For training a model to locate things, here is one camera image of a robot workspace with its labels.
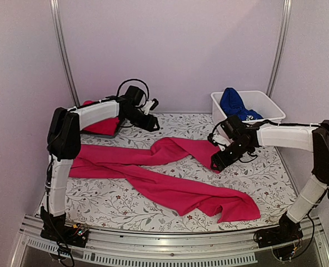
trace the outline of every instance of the floral tablecloth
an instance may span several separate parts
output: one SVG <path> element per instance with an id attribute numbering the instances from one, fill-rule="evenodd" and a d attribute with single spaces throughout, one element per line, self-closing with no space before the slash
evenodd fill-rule
<path id="1" fill-rule="evenodd" d="M 156 116 L 161 126 L 157 132 L 122 128 L 114 139 L 83 135 L 82 144 L 148 149 L 163 137 L 206 139 L 213 129 L 212 117 L 207 114 Z M 174 210 L 142 196 L 125 179 L 74 178 L 68 179 L 67 184 L 67 220 L 107 228 L 159 232 L 240 230 L 275 224 L 296 195 L 276 149 L 260 148 L 255 153 L 258 158 L 254 161 L 237 162 L 220 174 L 206 169 L 192 156 L 171 164 L 144 168 L 245 192 L 261 211 L 258 220 L 218 224 L 219 215 L 208 217 L 197 209 L 186 216 L 178 216 Z"/>

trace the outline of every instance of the metal frame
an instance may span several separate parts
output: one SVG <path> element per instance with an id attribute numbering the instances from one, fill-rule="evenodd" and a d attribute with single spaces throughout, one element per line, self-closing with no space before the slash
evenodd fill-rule
<path id="1" fill-rule="evenodd" d="M 273 90 L 275 88 L 275 84 L 277 80 L 278 69 L 280 67 L 281 59 L 283 56 L 283 48 L 286 43 L 289 20 L 291 16 L 291 8 L 292 8 L 292 0 L 285 0 L 283 4 L 282 22 L 281 22 L 280 36 L 278 39 L 275 61 L 273 62 L 271 77 L 270 77 L 270 81 L 268 82 L 268 87 L 266 92 L 266 95 L 269 97 L 272 97 Z"/>
<path id="2" fill-rule="evenodd" d="M 56 32 L 58 48 L 59 48 L 59 52 L 61 53 L 61 59 L 62 59 L 62 63 L 63 63 L 64 72 L 66 74 L 69 91 L 71 93 L 74 105 L 75 106 L 80 106 L 76 86 L 74 85 L 74 80 L 73 80 L 73 76 L 72 76 L 71 67 L 69 65 L 69 60 L 68 60 L 68 55 L 67 55 L 67 50 L 66 50 L 66 44 L 64 42 L 64 36 L 63 36 L 63 30 L 62 30 L 62 24 L 61 24 L 61 15 L 59 13 L 58 0 L 50 0 L 50 4 L 51 4 L 54 30 Z"/>
<path id="3" fill-rule="evenodd" d="M 315 241 L 319 247 L 322 266 L 329 267 L 329 249 L 318 217 Z M 41 219 L 25 216 L 19 230 L 17 249 L 11 267 L 19 267 L 26 246 L 57 254 L 57 245 L 40 237 Z M 301 222 L 304 240 L 310 239 L 312 225 Z M 213 233 L 153 233 L 109 228 L 90 228 L 84 249 L 72 248 L 74 259 L 106 266 L 189 267 L 240 266 L 256 263 L 259 249 L 253 241 L 256 229 Z"/>

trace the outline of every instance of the pink fabric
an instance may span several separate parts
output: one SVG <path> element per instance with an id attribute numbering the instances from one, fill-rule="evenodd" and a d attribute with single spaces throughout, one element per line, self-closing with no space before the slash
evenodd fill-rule
<path id="1" fill-rule="evenodd" d="M 93 103 L 93 101 L 86 101 L 83 105 Z M 93 132 L 100 135 L 114 135 L 116 127 L 118 126 L 120 120 L 116 118 L 108 118 L 106 120 L 94 123 L 84 128 L 84 130 Z"/>
<path id="2" fill-rule="evenodd" d="M 204 140 L 163 138 L 150 150 L 82 145 L 71 168 L 70 177 L 125 178 L 148 199 L 174 209 L 183 216 L 195 208 L 208 216 L 221 212 L 223 221 L 254 220 L 260 217 L 256 203 L 247 194 L 201 182 L 176 178 L 137 165 L 163 165 L 194 156 L 210 168 L 217 147 Z"/>

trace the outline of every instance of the blue cloth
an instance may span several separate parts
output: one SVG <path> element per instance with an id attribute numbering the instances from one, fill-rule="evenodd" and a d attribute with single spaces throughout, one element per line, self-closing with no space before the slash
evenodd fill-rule
<path id="1" fill-rule="evenodd" d="M 220 100 L 220 107 L 226 116 L 237 115 L 242 121 L 260 120 L 262 116 L 254 110 L 247 110 L 234 88 L 226 88 Z"/>

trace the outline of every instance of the fabric fold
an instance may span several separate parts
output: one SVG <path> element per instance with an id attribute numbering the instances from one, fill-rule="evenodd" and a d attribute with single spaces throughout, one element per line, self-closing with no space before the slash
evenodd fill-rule
<path id="1" fill-rule="evenodd" d="M 260 211 L 256 203 L 243 192 L 159 174 L 140 167 L 164 165 L 192 155 L 210 169 L 211 156 L 217 151 L 217 147 L 205 140 L 169 137 L 155 142 L 149 150 L 82 145 L 70 177 L 127 179 L 142 195 L 176 210 L 181 216 L 198 208 L 208 216 L 221 213 L 218 223 L 258 219 Z"/>

